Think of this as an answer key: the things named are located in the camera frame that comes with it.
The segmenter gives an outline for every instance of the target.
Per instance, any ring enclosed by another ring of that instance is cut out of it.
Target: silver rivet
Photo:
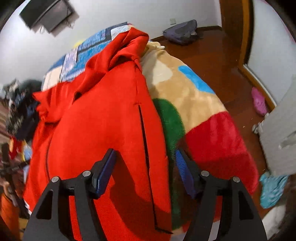
[[[202,171],[201,175],[204,177],[208,177],[210,175],[210,173],[208,171]]]
[[[239,183],[240,182],[239,177],[233,177],[232,180],[235,181],[236,183]]]
[[[83,175],[84,177],[88,177],[90,174],[91,174],[90,171],[84,171],[84,172],[82,173],[82,175]]]
[[[53,177],[53,178],[52,178],[52,182],[53,182],[53,183],[56,183],[58,180],[59,180],[59,177]]]

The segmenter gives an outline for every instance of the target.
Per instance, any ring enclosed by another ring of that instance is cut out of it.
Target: gray bag
[[[198,39],[198,35],[195,32],[196,28],[197,22],[193,19],[167,28],[163,31],[163,35],[166,39],[172,42],[185,45]]]

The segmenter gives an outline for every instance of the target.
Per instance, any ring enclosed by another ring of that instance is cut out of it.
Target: bed
[[[99,53],[127,22],[103,29],[61,57],[44,76],[42,90],[72,81],[84,71],[90,57]],[[238,176],[252,194],[258,171],[238,129],[214,91],[181,60],[169,55],[158,42],[147,43],[141,58],[142,73],[162,122],[169,159],[173,233],[185,232],[195,202],[186,195],[174,164],[176,148],[183,148],[201,169],[229,179]],[[215,220],[220,218],[218,198]]]

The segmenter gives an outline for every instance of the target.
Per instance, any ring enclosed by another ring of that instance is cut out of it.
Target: wooden floor
[[[252,133],[252,126],[263,118],[253,108],[252,85],[238,71],[240,49],[221,30],[208,30],[201,34],[203,39],[188,46],[176,45],[167,40],[160,43],[170,55],[187,64],[215,91],[234,119],[261,175],[265,171],[266,161],[259,138]],[[269,209],[260,206],[260,194],[259,184],[253,200],[263,218]]]

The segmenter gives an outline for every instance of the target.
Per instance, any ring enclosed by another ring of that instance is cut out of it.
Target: pink slipper
[[[256,112],[259,115],[265,116],[268,112],[265,104],[265,98],[256,87],[252,88],[252,98]]]

